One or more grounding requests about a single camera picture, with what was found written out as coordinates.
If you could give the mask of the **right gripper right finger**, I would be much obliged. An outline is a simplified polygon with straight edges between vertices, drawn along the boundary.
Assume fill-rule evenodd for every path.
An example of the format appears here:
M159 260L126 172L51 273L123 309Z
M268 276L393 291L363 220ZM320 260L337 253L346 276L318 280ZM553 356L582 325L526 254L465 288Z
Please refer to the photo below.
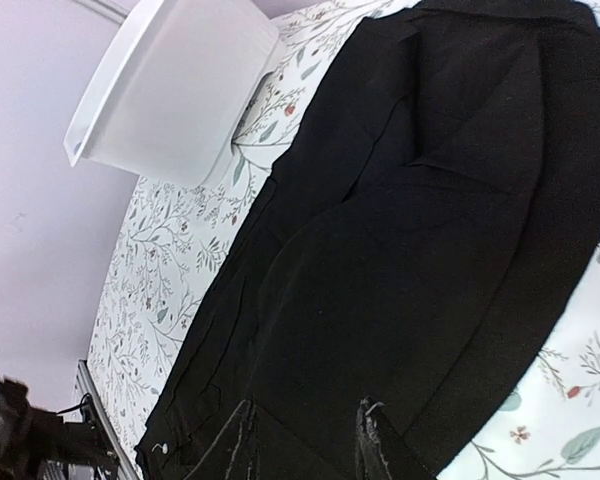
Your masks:
M383 451L389 436L389 422L382 408L384 404L370 397L362 399L356 412L355 473L357 479L394 478L390 462Z

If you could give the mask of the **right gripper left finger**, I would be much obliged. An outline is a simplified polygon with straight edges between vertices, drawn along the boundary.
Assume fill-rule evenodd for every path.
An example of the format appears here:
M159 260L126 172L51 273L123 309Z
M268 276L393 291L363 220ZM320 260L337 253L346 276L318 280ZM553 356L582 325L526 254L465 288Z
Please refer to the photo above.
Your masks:
M258 416L243 400L199 462L200 479L258 478Z

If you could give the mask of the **black long sleeve shirt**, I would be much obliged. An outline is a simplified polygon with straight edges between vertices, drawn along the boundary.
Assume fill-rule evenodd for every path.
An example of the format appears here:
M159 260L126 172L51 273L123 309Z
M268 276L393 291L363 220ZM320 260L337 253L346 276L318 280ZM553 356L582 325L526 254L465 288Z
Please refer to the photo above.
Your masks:
M600 26L577 1L422 1L362 20L207 290L136 448L200 479L236 407L257 479L432 479L547 340L600 239Z

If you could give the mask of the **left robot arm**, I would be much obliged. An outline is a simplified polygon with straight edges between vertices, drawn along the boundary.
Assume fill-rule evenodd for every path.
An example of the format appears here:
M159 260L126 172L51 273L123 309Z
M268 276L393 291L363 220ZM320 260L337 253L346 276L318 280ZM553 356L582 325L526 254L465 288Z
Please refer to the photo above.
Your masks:
M118 456L91 416L68 422L75 409L87 413L93 406L86 395L66 411L52 412L30 404L28 387L0 378L0 479L67 479L73 467L86 467L96 479L118 473Z

